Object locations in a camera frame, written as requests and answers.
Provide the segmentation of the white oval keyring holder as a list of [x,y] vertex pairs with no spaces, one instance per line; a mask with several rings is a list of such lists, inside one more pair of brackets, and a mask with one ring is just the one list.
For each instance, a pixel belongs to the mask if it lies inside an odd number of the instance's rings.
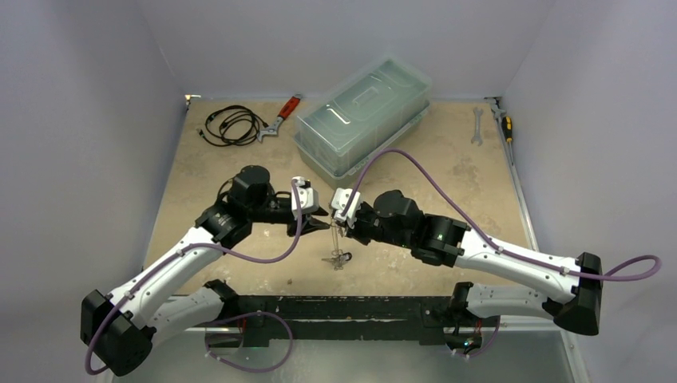
[[329,257],[322,258],[322,260],[325,263],[331,264],[334,270],[342,270],[344,266],[352,260],[352,254],[349,251],[344,251],[340,247],[339,239],[343,237],[343,229],[335,220],[334,215],[335,209],[332,209],[330,213],[332,238],[331,255]]

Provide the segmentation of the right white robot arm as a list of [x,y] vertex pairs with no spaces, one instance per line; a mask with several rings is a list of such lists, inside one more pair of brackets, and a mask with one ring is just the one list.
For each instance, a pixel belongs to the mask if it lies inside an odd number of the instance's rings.
[[470,283],[448,304],[457,324],[516,315],[551,319],[575,334],[600,332],[603,284],[597,255],[547,255],[492,239],[461,220],[421,211],[399,190],[384,192],[369,205],[356,191],[339,188],[331,208],[344,235],[363,245],[386,243],[431,266],[479,270],[511,281],[510,286]]

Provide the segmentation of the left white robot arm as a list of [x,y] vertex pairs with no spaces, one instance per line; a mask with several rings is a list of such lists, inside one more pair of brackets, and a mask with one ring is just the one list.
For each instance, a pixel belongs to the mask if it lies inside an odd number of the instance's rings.
[[[240,296],[220,281],[208,282],[176,301],[170,297],[223,255],[260,264],[285,259],[301,235],[329,228],[316,219],[325,215],[309,180],[297,176],[289,191],[277,192],[266,168],[242,168],[165,255],[110,292],[93,290],[83,299],[80,335],[87,346],[86,372],[97,375],[110,370],[124,376],[140,366],[154,347],[187,328],[207,322],[229,326],[247,318]],[[268,259],[236,252],[235,246],[251,234],[254,223],[286,225],[291,245]]]

